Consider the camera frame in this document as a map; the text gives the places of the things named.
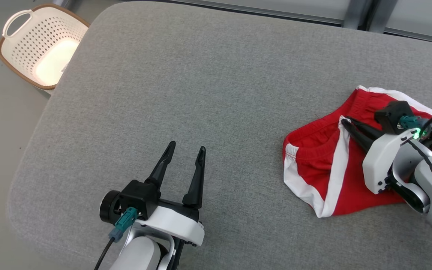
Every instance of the padded table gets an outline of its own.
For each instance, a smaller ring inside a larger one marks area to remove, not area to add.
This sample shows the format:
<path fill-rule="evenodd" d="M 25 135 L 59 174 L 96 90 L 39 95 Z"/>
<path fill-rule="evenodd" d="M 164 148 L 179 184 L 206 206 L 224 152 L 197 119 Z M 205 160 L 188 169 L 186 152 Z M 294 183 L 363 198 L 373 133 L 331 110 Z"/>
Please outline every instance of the padded table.
<path fill-rule="evenodd" d="M 175 140 L 168 200 L 182 200 L 207 150 L 204 243 L 184 248 L 182 270 L 432 268 L 432 229 L 407 205 L 319 219 L 283 183 L 285 136 L 360 84 L 432 108 L 432 43 L 183 4 L 114 5 L 41 116 L 10 189 L 10 224 L 45 257 L 92 269 L 113 227 L 99 219 L 103 196 L 146 179 Z"/>

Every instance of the cable connector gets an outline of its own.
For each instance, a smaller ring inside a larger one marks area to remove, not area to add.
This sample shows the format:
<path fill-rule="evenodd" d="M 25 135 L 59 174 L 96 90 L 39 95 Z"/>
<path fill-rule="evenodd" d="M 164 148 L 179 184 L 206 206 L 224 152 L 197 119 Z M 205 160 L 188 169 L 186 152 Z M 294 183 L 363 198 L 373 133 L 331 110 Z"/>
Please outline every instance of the cable connector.
<path fill-rule="evenodd" d="M 114 242 L 118 241 L 123 237 L 125 231 L 133 225 L 138 217 L 138 211 L 134 207 L 128 207 L 124 214 L 114 224 L 115 228 L 109 233 L 109 238 L 114 237 Z"/>

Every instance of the red and white shorts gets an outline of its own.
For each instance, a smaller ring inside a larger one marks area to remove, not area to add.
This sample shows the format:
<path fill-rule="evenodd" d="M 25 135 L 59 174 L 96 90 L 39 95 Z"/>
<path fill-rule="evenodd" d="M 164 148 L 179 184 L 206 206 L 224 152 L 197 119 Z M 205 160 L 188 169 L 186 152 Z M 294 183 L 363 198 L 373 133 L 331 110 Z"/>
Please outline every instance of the red and white shorts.
<path fill-rule="evenodd" d="M 432 109 L 406 94 L 359 86 L 336 111 L 298 128 L 284 140 L 284 183 L 317 217 L 403 202 L 392 190 L 373 194 L 367 189 L 362 171 L 365 153 L 341 125 L 341 117 L 350 116 L 381 129 L 374 112 L 390 101 L 407 101 L 415 115 L 432 116 Z"/>

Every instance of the laundry basket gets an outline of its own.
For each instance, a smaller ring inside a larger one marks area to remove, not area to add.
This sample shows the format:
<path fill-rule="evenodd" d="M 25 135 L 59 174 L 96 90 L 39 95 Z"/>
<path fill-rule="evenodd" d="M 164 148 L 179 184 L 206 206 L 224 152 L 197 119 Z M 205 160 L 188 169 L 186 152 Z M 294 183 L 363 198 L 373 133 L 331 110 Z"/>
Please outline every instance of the laundry basket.
<path fill-rule="evenodd" d="M 13 34 L 9 26 L 24 14 L 29 19 Z M 0 41 L 0 59 L 33 86 L 51 94 L 89 24 L 69 10 L 43 4 L 11 16 Z"/>

